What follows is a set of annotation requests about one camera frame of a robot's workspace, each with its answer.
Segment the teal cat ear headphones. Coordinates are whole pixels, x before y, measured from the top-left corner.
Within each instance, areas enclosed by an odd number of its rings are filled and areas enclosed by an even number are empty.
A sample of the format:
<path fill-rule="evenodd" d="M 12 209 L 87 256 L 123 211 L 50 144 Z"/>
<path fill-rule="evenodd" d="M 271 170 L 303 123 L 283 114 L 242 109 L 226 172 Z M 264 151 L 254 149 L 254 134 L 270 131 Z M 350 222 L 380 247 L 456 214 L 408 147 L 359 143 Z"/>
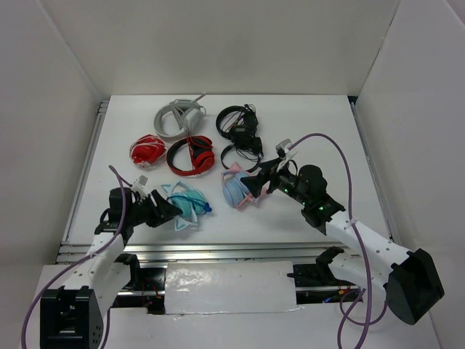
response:
<path fill-rule="evenodd" d="M 183 211 L 180 216 L 174 218 L 176 232 L 198 227 L 199 217 L 212 212 L 204 194 L 186 182 L 163 184 L 161 188 L 166 194 L 166 200 Z"/>

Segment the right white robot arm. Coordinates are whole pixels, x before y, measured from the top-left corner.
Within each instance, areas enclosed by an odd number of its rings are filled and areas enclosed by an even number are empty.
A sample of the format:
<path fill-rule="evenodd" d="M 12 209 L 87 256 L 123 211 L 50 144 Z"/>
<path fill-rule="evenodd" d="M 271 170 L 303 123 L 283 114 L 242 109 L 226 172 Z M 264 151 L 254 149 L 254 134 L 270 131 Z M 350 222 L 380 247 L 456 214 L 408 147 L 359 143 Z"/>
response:
<path fill-rule="evenodd" d="M 328 183 L 319 167 L 305 165 L 292 174 L 287 167 L 274 165 L 241 182 L 253 197 L 264 185 L 268 193 L 282 191 L 302 204 L 302 216 L 313 228 L 367 256 L 372 283 L 385 291 L 389 309 L 404 323 L 416 324 L 444 296 L 431 255 L 397 245 L 349 218 L 345 208 L 327 194 Z"/>

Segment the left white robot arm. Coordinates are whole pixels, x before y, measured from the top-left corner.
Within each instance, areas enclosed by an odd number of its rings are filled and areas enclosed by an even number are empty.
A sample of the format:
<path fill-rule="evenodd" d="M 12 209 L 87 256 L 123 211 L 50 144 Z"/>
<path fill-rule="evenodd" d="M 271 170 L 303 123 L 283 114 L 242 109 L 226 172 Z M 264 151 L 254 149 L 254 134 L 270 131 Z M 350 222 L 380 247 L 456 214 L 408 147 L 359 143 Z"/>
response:
<path fill-rule="evenodd" d="M 142 283 L 138 257 L 124 251 L 134 228 L 157 228 L 181 213 L 156 190 L 141 195 L 112 189 L 88 252 L 61 286 L 41 295 L 40 348 L 99 348 L 105 341 L 104 318 L 118 293 Z"/>

